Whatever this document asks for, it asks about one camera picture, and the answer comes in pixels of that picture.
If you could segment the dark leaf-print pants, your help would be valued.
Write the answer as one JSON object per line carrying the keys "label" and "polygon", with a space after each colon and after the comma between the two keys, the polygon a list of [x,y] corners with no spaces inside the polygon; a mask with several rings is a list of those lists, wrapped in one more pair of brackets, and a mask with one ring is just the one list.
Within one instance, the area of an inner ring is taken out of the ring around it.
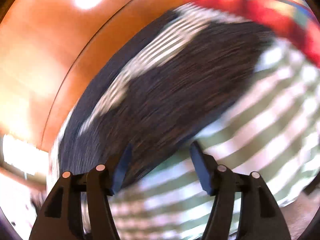
{"label": "dark leaf-print pants", "polygon": [[139,181],[244,94],[274,37],[219,11],[166,12],[90,82],[59,142],[59,172],[88,172],[131,145],[123,185]]}

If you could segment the green white checkered bedsheet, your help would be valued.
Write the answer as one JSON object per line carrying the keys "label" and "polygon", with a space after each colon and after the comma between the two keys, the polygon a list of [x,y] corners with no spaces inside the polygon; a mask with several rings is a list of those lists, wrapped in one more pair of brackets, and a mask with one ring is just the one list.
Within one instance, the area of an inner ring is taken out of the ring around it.
{"label": "green white checkered bedsheet", "polygon": [[[122,239],[203,235],[213,199],[203,191],[191,161],[193,142],[235,173],[259,172],[280,207],[294,202],[315,178],[319,172],[319,66],[287,38],[274,34],[246,91],[231,107],[142,179],[122,184],[109,198]],[[74,107],[50,153],[49,190],[63,173],[59,172],[59,142]]]}

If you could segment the orange wooden wardrobe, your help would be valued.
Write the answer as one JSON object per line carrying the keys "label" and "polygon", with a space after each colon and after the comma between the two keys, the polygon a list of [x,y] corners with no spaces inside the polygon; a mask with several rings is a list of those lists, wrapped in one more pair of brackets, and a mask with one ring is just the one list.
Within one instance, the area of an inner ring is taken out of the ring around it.
{"label": "orange wooden wardrobe", "polygon": [[1,0],[1,133],[50,150],[88,83],[184,0]]}

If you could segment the red plaid pillow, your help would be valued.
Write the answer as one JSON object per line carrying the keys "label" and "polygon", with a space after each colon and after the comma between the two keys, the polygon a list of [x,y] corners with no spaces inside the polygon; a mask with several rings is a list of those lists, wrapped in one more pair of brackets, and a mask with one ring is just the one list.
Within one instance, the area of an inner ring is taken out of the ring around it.
{"label": "red plaid pillow", "polygon": [[271,28],[319,66],[319,22],[304,0],[186,0]]}

